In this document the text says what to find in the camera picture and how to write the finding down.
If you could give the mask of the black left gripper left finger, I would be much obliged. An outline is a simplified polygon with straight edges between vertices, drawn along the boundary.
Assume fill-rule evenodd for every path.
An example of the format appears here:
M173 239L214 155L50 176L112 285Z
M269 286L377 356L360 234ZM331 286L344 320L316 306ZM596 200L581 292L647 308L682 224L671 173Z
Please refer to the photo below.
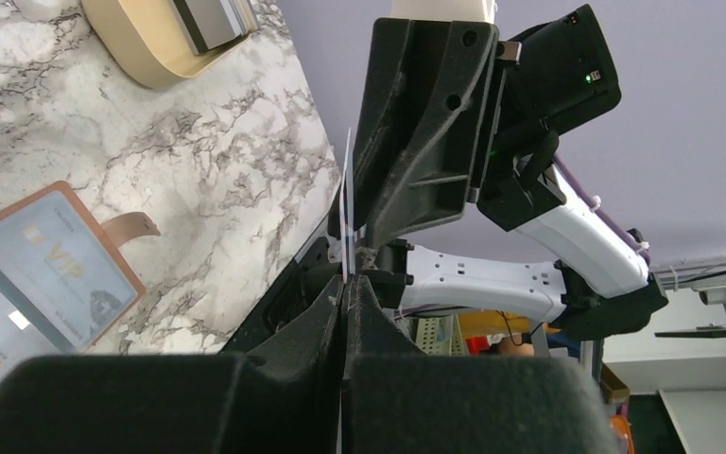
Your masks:
M331 453L342 293L248 353L28 360L0 384L0 453Z

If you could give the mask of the silver vip credit card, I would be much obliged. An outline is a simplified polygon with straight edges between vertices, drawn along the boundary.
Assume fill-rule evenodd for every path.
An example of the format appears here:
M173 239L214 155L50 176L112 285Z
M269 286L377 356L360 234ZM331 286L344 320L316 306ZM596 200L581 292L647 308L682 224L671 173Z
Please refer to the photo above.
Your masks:
M77 351L90 347L139 296L59 190L0 220L0 272Z

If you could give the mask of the white striped credit card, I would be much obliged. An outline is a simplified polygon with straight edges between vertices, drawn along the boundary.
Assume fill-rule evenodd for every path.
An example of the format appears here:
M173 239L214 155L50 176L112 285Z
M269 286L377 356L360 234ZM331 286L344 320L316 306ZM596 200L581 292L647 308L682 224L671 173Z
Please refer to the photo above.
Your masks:
M342 282L346 284L355 271L354 263L354 158L352 128L346 136L342 194L339 198Z

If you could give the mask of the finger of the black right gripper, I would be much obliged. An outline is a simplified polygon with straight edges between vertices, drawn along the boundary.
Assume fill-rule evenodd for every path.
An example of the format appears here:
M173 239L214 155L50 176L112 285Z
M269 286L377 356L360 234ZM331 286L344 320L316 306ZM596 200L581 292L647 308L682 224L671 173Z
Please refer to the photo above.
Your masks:
M352 152L352 225L368 246L462 217L494 125L499 38L487 22L374 22Z

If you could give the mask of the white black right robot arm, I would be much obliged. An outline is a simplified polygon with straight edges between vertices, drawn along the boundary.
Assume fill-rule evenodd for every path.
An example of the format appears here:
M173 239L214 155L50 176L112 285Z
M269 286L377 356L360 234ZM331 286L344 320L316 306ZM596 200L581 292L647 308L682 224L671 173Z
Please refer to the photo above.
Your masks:
M507 40L483 20L380 18L328 234L360 273L397 286L390 304L408 316L505 311L578 341L639 331L667 303L642 237L616 226L556 156L564 134L620 99L589 5ZM499 262L405 241L461 219L467 203L553 259Z

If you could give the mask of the tan leather card holder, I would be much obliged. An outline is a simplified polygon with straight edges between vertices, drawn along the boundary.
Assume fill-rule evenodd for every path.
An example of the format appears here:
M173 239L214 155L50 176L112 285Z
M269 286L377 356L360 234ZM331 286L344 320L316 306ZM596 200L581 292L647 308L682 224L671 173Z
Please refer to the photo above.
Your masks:
M0 210L0 294L54 347L82 352L146 292L120 247L159 233L139 211L99 222L52 183Z

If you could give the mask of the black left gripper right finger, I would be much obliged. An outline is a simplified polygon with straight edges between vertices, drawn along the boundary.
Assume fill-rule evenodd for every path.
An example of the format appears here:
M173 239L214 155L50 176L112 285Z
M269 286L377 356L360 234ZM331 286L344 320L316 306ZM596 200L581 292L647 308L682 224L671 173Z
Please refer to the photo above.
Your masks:
M594 380L562 358L430 356L384 314L372 285L342 297L346 453L615 453Z

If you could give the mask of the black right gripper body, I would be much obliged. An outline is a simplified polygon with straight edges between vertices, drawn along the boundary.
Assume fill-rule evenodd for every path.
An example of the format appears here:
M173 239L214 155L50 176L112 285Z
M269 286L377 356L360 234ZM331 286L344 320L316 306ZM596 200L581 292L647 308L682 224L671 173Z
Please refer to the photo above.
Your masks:
M478 210L506 232L564 205L549 170L561 137L621 99L591 5L532 26L511 42L520 47L514 61L505 60L503 43L492 43L494 67L483 79L470 180Z

